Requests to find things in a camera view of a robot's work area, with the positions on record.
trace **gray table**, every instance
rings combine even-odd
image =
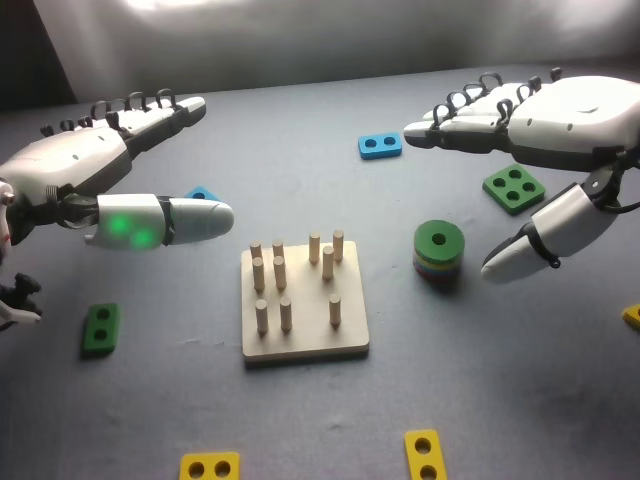
[[[548,67],[500,71],[520,81]],[[452,480],[640,478],[640,335],[620,318],[640,303],[637,215],[559,271],[496,287],[480,265],[528,218],[481,189],[508,155],[358,156],[358,136],[401,131],[479,73],[207,94],[206,117],[141,155],[113,193],[205,185],[235,210],[228,235],[137,254],[56,226],[32,233],[2,280],[35,276],[46,316],[0,335],[0,478],[174,480],[184,453],[234,450],[244,480],[408,479],[403,434],[423,428],[439,431]],[[87,111],[0,117],[0,158]],[[528,170],[550,194],[584,178]],[[467,239],[449,295],[411,265],[413,231],[432,218]],[[246,370],[240,252],[335,228],[358,244],[368,358]],[[118,348],[80,361],[84,314],[104,302],[123,310]]]

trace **wooden board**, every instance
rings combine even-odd
[[[330,243],[320,245],[320,252]],[[265,288],[257,292],[253,284],[252,257],[242,252],[242,352],[245,362],[310,358],[334,354],[362,354],[369,350],[369,327],[364,307],[362,279],[355,242],[344,242],[341,262],[334,262],[333,278],[322,279],[320,261],[309,262],[309,246],[284,248],[287,287],[276,288],[273,251],[262,249]],[[341,296],[340,325],[329,323],[329,296]],[[293,328],[285,333],[280,328],[280,298],[291,299]],[[268,304],[269,331],[257,330],[255,304],[264,299]]]

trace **green rectangular block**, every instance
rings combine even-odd
[[[82,342],[84,356],[104,356],[116,349],[120,308],[115,303],[92,305]]]
[[[485,179],[482,188],[510,215],[541,202],[546,191],[517,163]]]

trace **robotic hand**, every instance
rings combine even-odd
[[[139,108],[132,106],[140,100]],[[0,165],[0,264],[38,225],[57,223],[80,229],[97,224],[85,242],[103,248],[149,250],[160,245],[208,240],[227,233],[233,211],[221,202],[156,196],[102,195],[131,171],[132,160],[206,113],[204,99],[176,102],[170,90],[158,92],[155,103],[132,93],[122,109],[100,101],[91,115],[50,125],[45,136]],[[96,110],[104,106],[105,117]],[[0,286],[0,331],[15,323],[40,321],[40,310],[28,295],[40,286],[26,275],[14,288]]]
[[[505,84],[497,73],[485,73],[404,129],[406,141],[420,148],[500,150],[527,165],[590,172],[487,256],[481,273],[496,283],[558,268],[560,257],[579,252],[617,215],[640,207],[617,201],[624,172],[640,168],[640,84],[561,76],[555,68],[550,84],[539,77]],[[486,83],[491,78],[493,88]]]

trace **green light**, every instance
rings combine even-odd
[[[156,238],[151,230],[140,229],[131,236],[131,246],[136,250],[144,250],[154,246]]]
[[[126,235],[130,230],[131,218],[128,215],[114,215],[109,220],[109,231],[112,235]]]

